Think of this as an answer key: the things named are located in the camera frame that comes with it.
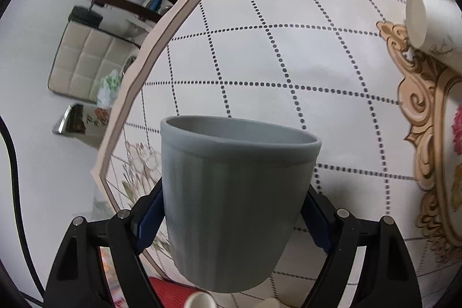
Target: tufted cushion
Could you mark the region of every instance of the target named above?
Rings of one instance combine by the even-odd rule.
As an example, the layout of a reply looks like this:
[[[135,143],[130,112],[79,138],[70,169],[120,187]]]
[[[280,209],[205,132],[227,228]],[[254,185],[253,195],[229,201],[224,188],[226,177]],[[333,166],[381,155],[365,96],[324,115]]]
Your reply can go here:
[[[101,78],[120,71],[138,47],[87,25],[70,21],[56,52],[48,89],[58,94],[96,102]]]

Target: black cable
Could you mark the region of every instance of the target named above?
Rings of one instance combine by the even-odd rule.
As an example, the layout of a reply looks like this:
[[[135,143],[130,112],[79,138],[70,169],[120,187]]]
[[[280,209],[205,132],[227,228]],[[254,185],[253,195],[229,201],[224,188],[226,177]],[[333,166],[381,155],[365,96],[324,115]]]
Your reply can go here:
[[[37,300],[36,298],[31,297],[30,295],[27,295],[25,292],[20,291],[20,293],[25,299],[29,300],[29,302],[34,303],[39,307],[43,307],[43,303],[40,300]]]
[[[16,152],[14,150],[13,140],[11,139],[10,132],[6,128],[6,124],[0,116],[0,134],[5,141],[6,149],[8,151],[8,157],[10,158],[11,168],[11,182],[13,188],[13,208],[14,217],[16,220],[16,228],[18,229],[19,243],[21,244],[21,250],[26,261],[27,268],[31,273],[31,277],[37,287],[38,292],[43,297],[45,295],[45,289],[42,286],[37,271],[35,270],[34,263],[32,261],[29,247],[27,247],[26,235],[24,232],[23,216],[21,214],[21,203],[19,201],[19,182],[18,182],[18,161],[16,159]]]

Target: table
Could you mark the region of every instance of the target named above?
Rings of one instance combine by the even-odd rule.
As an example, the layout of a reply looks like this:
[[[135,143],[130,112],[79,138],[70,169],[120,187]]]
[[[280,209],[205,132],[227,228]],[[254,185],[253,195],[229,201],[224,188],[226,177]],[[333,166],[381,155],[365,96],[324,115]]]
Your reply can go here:
[[[437,171],[446,168],[443,152],[452,153],[448,171],[460,162],[451,122],[462,92],[457,85],[446,90],[458,82],[452,71],[408,50],[399,25],[405,1],[202,0],[126,105],[123,132],[106,151],[105,182],[116,210],[130,208],[160,177],[164,117],[228,116],[301,128],[323,142],[312,185],[358,218],[396,220],[423,305],[431,307],[460,267],[460,200],[441,196],[457,191],[458,170],[446,180]],[[170,257],[165,224],[149,254],[161,273],[191,284]],[[363,257],[360,248],[341,307],[353,298]],[[299,220],[266,281],[213,296],[224,308],[250,308],[269,297],[299,307],[324,260]]]

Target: gray cup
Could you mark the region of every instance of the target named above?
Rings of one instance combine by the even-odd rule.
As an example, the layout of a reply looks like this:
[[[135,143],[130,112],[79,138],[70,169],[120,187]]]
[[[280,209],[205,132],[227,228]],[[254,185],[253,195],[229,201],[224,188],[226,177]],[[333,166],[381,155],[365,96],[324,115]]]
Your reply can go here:
[[[321,148],[309,133],[229,117],[160,124],[165,216],[175,266],[232,293],[268,278],[289,240]]]

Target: paper cup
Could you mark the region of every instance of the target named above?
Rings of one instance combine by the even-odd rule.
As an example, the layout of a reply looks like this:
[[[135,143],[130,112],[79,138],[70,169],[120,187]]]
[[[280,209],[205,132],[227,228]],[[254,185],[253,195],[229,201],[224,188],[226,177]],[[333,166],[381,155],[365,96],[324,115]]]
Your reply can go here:
[[[462,13],[450,0],[407,0],[411,45],[462,73]]]
[[[179,272],[221,293],[262,283],[293,231],[321,142],[302,130],[227,117],[169,117],[160,132]]]

